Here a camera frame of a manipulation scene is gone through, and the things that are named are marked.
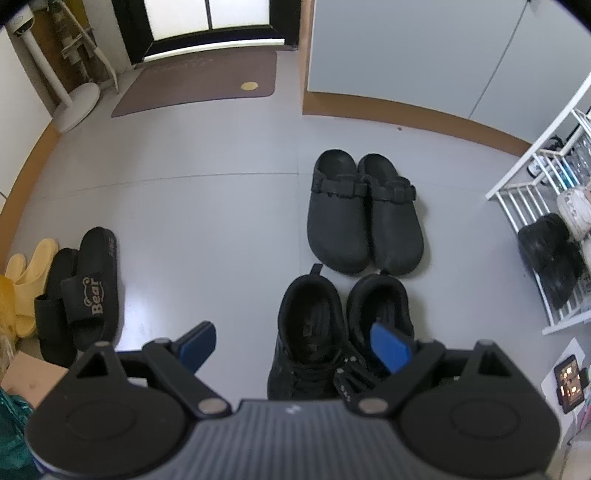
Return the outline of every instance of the black leather shoe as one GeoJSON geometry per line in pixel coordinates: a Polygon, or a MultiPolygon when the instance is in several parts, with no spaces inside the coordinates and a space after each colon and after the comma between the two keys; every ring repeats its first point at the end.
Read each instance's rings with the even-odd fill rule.
{"type": "Polygon", "coordinates": [[[534,271],[541,272],[554,253],[569,239],[570,232],[560,215],[548,213],[517,233],[519,254],[534,271]]]}
{"type": "Polygon", "coordinates": [[[424,251],[423,233],[413,205],[417,198],[415,187],[377,153],[364,156],[358,171],[369,186],[365,207],[376,267],[391,275],[412,272],[424,251]]]}
{"type": "Polygon", "coordinates": [[[367,185],[355,161],[342,150],[327,150],[314,165],[308,209],[308,243],[327,267],[355,274],[369,264],[363,200],[367,185]]]}
{"type": "Polygon", "coordinates": [[[542,288],[555,309],[566,304],[584,269],[579,246],[568,243],[558,248],[552,261],[540,272],[542,288]]]}
{"type": "Polygon", "coordinates": [[[336,398],[333,376],[345,334],[339,294],[321,264],[287,288],[277,322],[269,400],[336,398]]]}
{"type": "Polygon", "coordinates": [[[372,374],[387,377],[389,372],[372,352],[370,330],[374,323],[383,323],[414,340],[404,285],[384,271],[380,275],[367,275],[355,284],[349,294],[347,319],[352,355],[359,355],[372,374]]]}

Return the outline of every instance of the gray ribbed surface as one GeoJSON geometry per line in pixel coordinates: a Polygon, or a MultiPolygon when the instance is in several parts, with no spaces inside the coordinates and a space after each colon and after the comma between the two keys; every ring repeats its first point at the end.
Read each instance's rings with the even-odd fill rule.
{"type": "MultiPolygon", "coordinates": [[[[198,425],[183,450],[142,480],[445,480],[383,420],[340,401],[245,401],[231,418],[198,425]]],[[[542,474],[523,480],[542,480],[542,474]]]]}

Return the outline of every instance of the round white base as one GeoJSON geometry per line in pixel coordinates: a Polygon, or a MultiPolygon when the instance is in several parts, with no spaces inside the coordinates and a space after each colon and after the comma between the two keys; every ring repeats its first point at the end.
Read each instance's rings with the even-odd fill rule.
{"type": "Polygon", "coordinates": [[[95,83],[84,83],[70,92],[74,105],[66,108],[64,102],[60,103],[53,113],[53,121],[61,134],[64,134],[78,125],[95,107],[99,101],[100,89],[95,83]]]}

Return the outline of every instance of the security camera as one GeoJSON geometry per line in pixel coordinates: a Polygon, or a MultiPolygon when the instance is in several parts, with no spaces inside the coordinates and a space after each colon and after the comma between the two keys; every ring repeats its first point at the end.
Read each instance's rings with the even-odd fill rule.
{"type": "Polygon", "coordinates": [[[8,21],[6,29],[15,35],[22,35],[33,26],[34,22],[33,10],[28,5],[25,5],[8,21]]]}

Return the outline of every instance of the triangular cutout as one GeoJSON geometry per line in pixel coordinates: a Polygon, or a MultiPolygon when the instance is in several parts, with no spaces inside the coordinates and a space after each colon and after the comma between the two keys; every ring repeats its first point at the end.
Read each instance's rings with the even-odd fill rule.
{"type": "Polygon", "coordinates": [[[510,377],[511,372],[501,362],[495,352],[487,352],[482,355],[478,373],[481,375],[488,375],[490,377],[510,377]]]}
{"type": "Polygon", "coordinates": [[[87,361],[84,368],[76,375],[76,378],[105,377],[109,375],[105,359],[100,353],[95,353],[87,361]]]}

